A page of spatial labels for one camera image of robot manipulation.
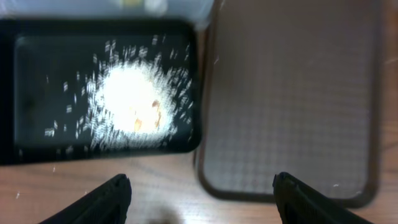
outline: textured tray surface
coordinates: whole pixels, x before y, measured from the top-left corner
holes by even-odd
[[[272,194],[286,171],[327,197],[363,193],[376,14],[357,0],[222,5],[200,171],[211,188]]]

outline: white object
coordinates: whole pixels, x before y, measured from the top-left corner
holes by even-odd
[[[204,29],[214,0],[1,0],[0,17],[183,19]]]

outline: white debris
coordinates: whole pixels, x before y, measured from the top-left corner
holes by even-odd
[[[136,46],[134,46],[133,48],[130,48],[129,51],[130,51],[130,57],[135,56],[136,55]]]
[[[44,136],[54,137],[54,134],[55,134],[54,128],[46,128],[46,129],[44,129]]]
[[[102,76],[87,84],[88,89],[96,86],[87,89],[90,119],[83,126],[91,129],[92,147],[156,146],[176,132],[171,70],[164,74],[156,64],[137,60],[110,66]]]
[[[154,35],[154,38],[152,39],[152,45],[156,45],[158,37],[158,35]]]
[[[67,149],[65,150],[65,154],[70,154],[73,153],[73,147],[72,146],[68,146]]]
[[[63,83],[63,91],[67,91],[68,90],[68,82],[64,82]]]
[[[112,40],[112,50],[114,50],[116,47],[116,40]]]
[[[105,43],[105,52],[108,52],[110,50],[110,48],[111,48],[111,44],[109,43],[109,41],[107,41]]]
[[[71,113],[72,112],[72,105],[67,105],[67,113]]]
[[[214,64],[216,64],[219,59],[220,59],[219,56],[217,56],[216,60],[214,61]]]
[[[182,99],[181,99],[181,105],[185,105],[187,103],[187,101],[188,101],[188,97],[183,95]]]
[[[140,47],[139,52],[138,52],[138,57],[141,57],[141,58],[146,57],[147,53],[148,53],[148,48]]]

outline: plastic tray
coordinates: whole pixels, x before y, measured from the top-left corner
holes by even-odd
[[[212,195],[273,202],[289,172],[346,207],[376,194],[379,1],[217,6],[198,178]]]
[[[33,20],[0,21],[0,27],[2,164],[188,152],[198,146],[197,56],[190,26],[178,21]],[[153,65],[158,60],[163,75],[173,72],[168,83],[176,91],[170,94],[174,94],[177,113],[172,119],[177,130],[156,146],[90,144],[93,134],[83,127],[87,79],[98,79],[104,65],[115,62],[109,48],[112,55],[120,55],[119,61]]]

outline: wooden surface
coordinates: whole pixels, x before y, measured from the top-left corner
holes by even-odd
[[[386,2],[381,187],[354,211],[374,223],[398,223],[398,13]],[[118,173],[132,182],[126,223],[281,223],[275,205],[210,197],[193,153],[0,167],[0,223],[37,223]]]

